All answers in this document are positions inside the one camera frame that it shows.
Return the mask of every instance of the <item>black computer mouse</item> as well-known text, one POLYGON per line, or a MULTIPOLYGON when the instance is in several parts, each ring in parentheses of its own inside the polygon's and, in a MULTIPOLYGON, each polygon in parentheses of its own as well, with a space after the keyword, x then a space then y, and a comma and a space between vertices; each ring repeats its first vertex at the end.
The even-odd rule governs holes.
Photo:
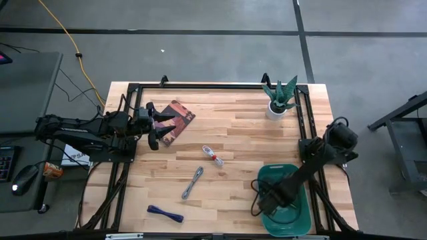
POLYGON ((39 168, 34 165, 28 165, 22 168, 12 181, 12 194, 21 196, 26 193, 38 173, 39 168))

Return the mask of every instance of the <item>gray floor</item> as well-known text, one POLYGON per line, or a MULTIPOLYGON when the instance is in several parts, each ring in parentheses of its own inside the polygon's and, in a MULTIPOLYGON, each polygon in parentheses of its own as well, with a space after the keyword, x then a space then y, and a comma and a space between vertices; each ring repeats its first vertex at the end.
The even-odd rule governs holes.
MULTIPOLYGON (((427 31, 423 0, 300 0, 306 31, 427 31)), ((111 29, 297 30, 292 0, 45 0, 66 27, 111 29)), ((10 1, 0 25, 56 27, 37 1, 10 1)), ((85 68, 103 97, 111 81, 258 82, 263 72, 287 81, 306 74, 298 37, 232 35, 75 35, 85 68)), ((62 70, 79 86, 83 78, 65 35, 0 33, 0 42, 64 53, 62 70)), ((427 90, 427 38, 308 37, 316 83, 325 83, 334 116, 346 116, 359 134, 360 156, 349 163, 351 190, 360 229, 367 233, 427 239, 427 197, 390 196, 401 181, 386 129, 366 126, 427 90)), ((3 47, 0 50, 12 53, 3 47)), ((59 75, 70 95, 78 91, 59 75)), ((68 103, 55 88, 49 112, 88 118, 85 98, 68 103)), ((420 116, 427 116, 422 109, 420 116)), ((70 230, 83 181, 49 187, 45 215, 0 215, 0 235, 70 230)))

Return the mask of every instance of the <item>green plastic tray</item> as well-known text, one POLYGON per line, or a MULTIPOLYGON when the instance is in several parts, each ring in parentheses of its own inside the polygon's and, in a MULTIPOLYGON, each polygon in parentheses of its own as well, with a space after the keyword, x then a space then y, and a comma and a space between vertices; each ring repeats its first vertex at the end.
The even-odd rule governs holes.
MULTIPOLYGON (((269 182, 276 182, 279 181, 283 176, 290 175, 297 170, 298 168, 292 164, 265 165, 258 172, 258 179, 267 179, 269 182)), ((280 222, 292 221, 296 218, 296 216, 298 216, 298 207, 301 206, 300 216, 293 223, 274 223, 271 219, 262 213, 262 224, 270 235, 273 235, 274 237, 292 237, 305 235, 308 233, 310 227, 312 226, 312 220, 310 218, 310 210, 308 207, 306 189, 304 185, 300 187, 298 195, 299 196, 294 202, 294 207, 296 208, 290 206, 285 208, 278 207, 274 216, 270 216, 274 220, 280 222)))

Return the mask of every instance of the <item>wooden table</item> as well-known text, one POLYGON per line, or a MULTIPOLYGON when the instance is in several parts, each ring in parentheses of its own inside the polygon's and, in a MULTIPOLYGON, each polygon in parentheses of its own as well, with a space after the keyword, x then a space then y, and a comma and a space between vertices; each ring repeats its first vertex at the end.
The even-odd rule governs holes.
MULTIPOLYGON (((128 82, 111 83, 106 111, 118 108, 127 85, 128 82)), ((308 86, 316 129, 318 135, 323 135, 326 125, 333 120, 326 86, 308 86)), ((256 196, 250 181, 256 179, 258 170, 266 164, 300 166, 298 139, 301 137, 296 108, 290 109, 281 121, 266 119, 269 99, 261 89, 144 89, 142 96, 143 106, 152 101, 161 111, 172 100, 177 100, 196 117, 169 147, 160 143, 159 151, 151 151, 146 136, 138 142, 127 180, 120 231, 267 233, 260 217, 250 214, 256 196), (222 169, 203 154, 203 145, 210 146, 225 161, 222 169), (202 177, 189 198, 181 199, 199 166, 204 168, 202 177), (176 223, 162 215, 147 213, 148 205, 181 214, 185 220, 176 223)), ((306 108, 302 109, 306 117, 306 108)), ((93 172, 84 199, 84 223, 104 200, 110 171, 111 164, 102 163, 93 172)), ((325 174, 331 202, 349 225, 357 229, 346 176, 336 166, 326 166, 325 174)), ((326 227, 324 207, 319 206, 322 224, 326 227)), ((114 209, 113 202, 110 222, 114 209)), ((310 233, 315 232, 312 218, 310 233)))

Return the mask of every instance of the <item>red book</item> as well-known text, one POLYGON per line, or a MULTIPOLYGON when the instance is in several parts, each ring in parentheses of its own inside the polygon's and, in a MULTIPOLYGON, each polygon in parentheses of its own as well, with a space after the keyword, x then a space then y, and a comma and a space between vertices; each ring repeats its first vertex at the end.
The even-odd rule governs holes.
POLYGON ((161 139, 166 147, 169 147, 173 141, 181 134, 181 132, 187 127, 187 125, 193 121, 195 114, 186 109, 181 103, 173 100, 161 113, 173 114, 173 119, 162 121, 161 123, 155 122, 155 127, 167 127, 176 126, 176 128, 170 131, 165 137, 161 139))

